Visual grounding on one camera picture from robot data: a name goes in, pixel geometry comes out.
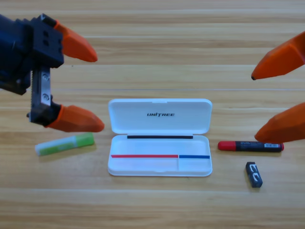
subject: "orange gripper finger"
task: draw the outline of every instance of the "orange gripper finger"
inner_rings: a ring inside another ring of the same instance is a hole
[[[285,143],[305,139],[305,103],[271,118],[255,135],[259,142]]]
[[[74,105],[61,105],[57,119],[47,127],[64,132],[100,132],[105,125],[91,111]]]
[[[59,21],[56,21],[54,29],[63,34],[63,54],[87,62],[97,61],[98,58],[95,50],[85,38],[63,26]]]
[[[274,48],[258,63],[253,80],[285,75],[305,64],[305,32]]]

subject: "red stripe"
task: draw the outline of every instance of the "red stripe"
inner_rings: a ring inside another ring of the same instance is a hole
[[[178,155],[139,155],[139,154],[134,154],[134,155],[111,155],[113,158],[178,158]]]

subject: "wood grain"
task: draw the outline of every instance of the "wood grain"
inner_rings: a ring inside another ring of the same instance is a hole
[[[304,101],[305,68],[252,81],[266,52],[303,32],[302,0],[2,0],[1,14],[42,12],[86,37],[96,63],[52,69],[54,101],[105,122],[96,145],[37,157],[34,146],[75,135],[30,124],[30,89],[0,91],[1,229],[303,229],[304,141],[282,153],[217,149],[254,140],[273,115]],[[114,177],[107,171],[114,98],[206,98],[213,103],[209,177]],[[244,167],[257,163],[260,189]]]

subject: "glue stick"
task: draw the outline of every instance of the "glue stick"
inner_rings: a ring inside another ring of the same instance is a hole
[[[94,144],[92,133],[85,133],[77,136],[66,137],[62,139],[44,142],[35,146],[38,156],[58,153],[60,151],[78,148],[82,146],[90,146]]]

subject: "unitree logo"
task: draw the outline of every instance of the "unitree logo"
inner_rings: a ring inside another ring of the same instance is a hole
[[[171,114],[171,113],[148,113],[147,116],[175,116],[175,114]]]

